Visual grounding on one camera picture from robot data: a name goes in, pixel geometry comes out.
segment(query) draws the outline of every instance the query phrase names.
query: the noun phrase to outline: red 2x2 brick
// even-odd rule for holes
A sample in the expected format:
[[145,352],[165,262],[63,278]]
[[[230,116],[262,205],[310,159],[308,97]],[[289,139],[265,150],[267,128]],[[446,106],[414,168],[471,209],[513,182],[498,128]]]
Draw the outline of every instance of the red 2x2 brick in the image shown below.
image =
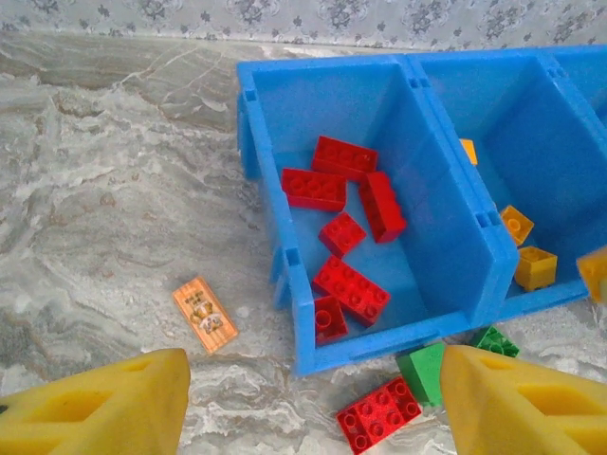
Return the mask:
[[420,413],[407,384],[398,377],[338,412],[337,419],[352,451],[359,455]]
[[333,255],[312,280],[312,288],[334,296],[365,327],[376,323],[390,299],[390,294]]
[[341,211],[345,207],[346,183],[342,175],[283,169],[283,191],[293,207]]
[[314,300],[314,322],[317,346],[348,334],[340,303],[333,296]]
[[359,196],[376,243],[392,242],[407,226],[395,192],[385,173],[367,173],[359,185]]
[[343,211],[321,229],[319,239],[329,251],[342,258],[366,236],[364,229]]
[[359,182],[377,166],[377,152],[327,136],[320,136],[312,157],[312,170],[320,173],[338,173],[348,180]]

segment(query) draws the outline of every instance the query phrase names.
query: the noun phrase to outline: marble floor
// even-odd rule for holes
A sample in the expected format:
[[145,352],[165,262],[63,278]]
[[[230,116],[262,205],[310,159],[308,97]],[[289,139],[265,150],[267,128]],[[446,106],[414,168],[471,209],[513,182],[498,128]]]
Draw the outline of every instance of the marble floor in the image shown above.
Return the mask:
[[[396,374],[391,356],[290,374],[263,214],[234,133],[242,60],[353,53],[0,32],[0,394],[182,347],[180,454],[349,453],[334,413]],[[172,302],[201,274],[241,335],[204,353]],[[607,316],[586,301],[501,329],[521,358],[607,381]],[[376,454],[454,454],[441,409]]]

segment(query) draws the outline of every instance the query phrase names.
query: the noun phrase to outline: blue plastic bin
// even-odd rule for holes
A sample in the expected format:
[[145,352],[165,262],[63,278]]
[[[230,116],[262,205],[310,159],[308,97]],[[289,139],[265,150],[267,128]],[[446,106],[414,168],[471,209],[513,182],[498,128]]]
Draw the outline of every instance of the blue plastic bin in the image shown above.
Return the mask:
[[[607,137],[551,53],[381,55],[238,64],[238,143],[259,183],[276,283],[289,307],[298,374],[413,348],[586,295],[575,259],[607,243]],[[378,151],[409,222],[396,242],[366,239],[345,261],[392,294],[378,322],[315,347],[309,282],[335,214],[292,209],[284,167],[309,169],[320,135]],[[472,166],[459,137],[475,140]],[[369,232],[354,184],[348,211]],[[524,293],[498,210],[535,223],[532,245],[559,255],[554,286]]]

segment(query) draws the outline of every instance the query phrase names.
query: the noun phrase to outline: patterned wallpaper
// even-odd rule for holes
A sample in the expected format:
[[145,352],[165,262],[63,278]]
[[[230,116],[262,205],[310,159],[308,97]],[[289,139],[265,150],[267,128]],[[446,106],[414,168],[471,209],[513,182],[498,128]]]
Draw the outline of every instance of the patterned wallpaper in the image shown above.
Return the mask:
[[607,0],[0,0],[3,30],[453,49],[607,42]]

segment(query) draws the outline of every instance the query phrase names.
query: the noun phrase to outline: green lego brick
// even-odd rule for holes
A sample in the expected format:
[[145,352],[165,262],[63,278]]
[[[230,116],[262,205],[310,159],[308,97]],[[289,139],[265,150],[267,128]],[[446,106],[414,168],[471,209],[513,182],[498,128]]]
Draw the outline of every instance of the green lego brick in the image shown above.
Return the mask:
[[519,354],[519,348],[493,326],[479,331],[472,338],[470,346],[508,357],[516,357]]
[[443,395],[440,392],[440,366],[443,362],[443,353],[445,353],[445,345],[437,343],[396,359],[409,389],[417,402],[423,406],[443,404]]

